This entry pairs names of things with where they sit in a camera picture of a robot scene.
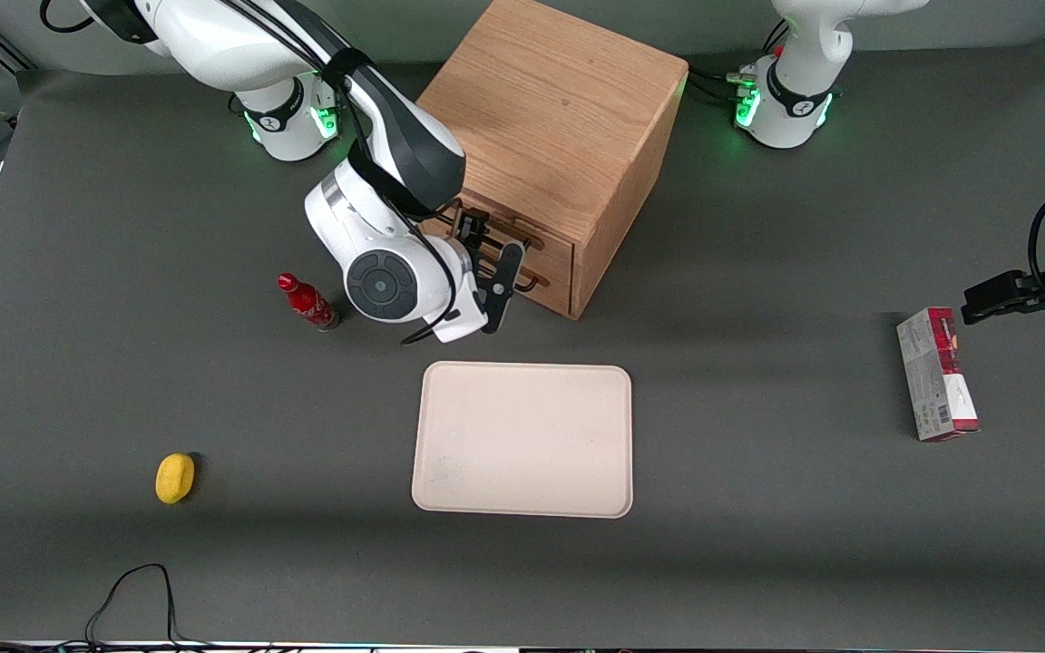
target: wooden box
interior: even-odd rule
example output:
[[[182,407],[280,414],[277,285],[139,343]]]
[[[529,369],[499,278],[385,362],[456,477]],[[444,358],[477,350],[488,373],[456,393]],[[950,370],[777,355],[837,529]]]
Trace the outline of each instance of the wooden box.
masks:
[[[526,297],[583,313],[659,176],[686,77],[682,59],[533,0],[493,0],[420,96],[467,154],[467,206],[534,242]]]

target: gray table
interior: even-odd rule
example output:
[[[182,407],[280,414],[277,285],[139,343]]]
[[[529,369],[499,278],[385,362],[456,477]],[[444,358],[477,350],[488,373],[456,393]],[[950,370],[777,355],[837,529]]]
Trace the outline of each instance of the gray table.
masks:
[[[398,72],[417,91],[431,70]],[[301,204],[340,147],[270,161],[187,78],[24,81],[0,177],[0,637],[74,636],[156,560],[209,639],[1045,650],[1045,316],[961,330],[984,430],[943,445],[913,438],[892,339],[1024,263],[1045,43],[859,53],[800,151],[690,95],[582,322],[520,301],[494,337],[408,350],[405,326],[317,333],[275,288],[291,270],[344,299]],[[420,512],[439,359],[626,368],[631,513]],[[173,450],[207,470],[168,509]],[[159,581],[132,582],[100,634],[161,637]]]

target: red and white box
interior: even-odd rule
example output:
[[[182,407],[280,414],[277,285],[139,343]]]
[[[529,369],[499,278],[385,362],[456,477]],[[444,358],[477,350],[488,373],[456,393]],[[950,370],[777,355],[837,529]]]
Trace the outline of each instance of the red and white box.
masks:
[[[898,326],[898,341],[918,439],[937,443],[979,430],[978,414],[958,365],[953,309],[924,309]]]

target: red bottle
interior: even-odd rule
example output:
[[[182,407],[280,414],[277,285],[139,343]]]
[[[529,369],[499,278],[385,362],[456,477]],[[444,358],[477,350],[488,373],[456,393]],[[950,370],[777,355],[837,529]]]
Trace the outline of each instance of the red bottle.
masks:
[[[299,281],[289,273],[283,273],[277,277],[277,285],[285,290],[286,298],[289,299],[289,306],[293,310],[301,313],[302,318],[322,331],[331,330],[336,327],[336,313],[333,307],[328,305],[325,298],[317,293],[317,288]]]

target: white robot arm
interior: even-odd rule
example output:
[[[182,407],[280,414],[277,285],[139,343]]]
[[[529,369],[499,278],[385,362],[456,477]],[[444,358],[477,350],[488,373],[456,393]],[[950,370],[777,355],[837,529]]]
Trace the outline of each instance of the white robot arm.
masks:
[[[772,53],[741,67],[729,81],[746,90],[738,127],[770,147],[796,147],[825,123],[830,88],[854,52],[845,21],[924,7],[929,0],[772,0],[791,32],[779,59]]]
[[[317,14],[296,0],[79,2],[117,37],[236,93],[254,134],[279,160],[311,156],[331,137],[324,119],[334,88],[344,92],[372,130],[304,204],[341,265],[349,301],[380,322],[424,320],[418,335],[432,328],[443,342],[488,324],[467,248],[415,227],[460,193],[464,151]],[[521,264],[521,256],[510,258]]]

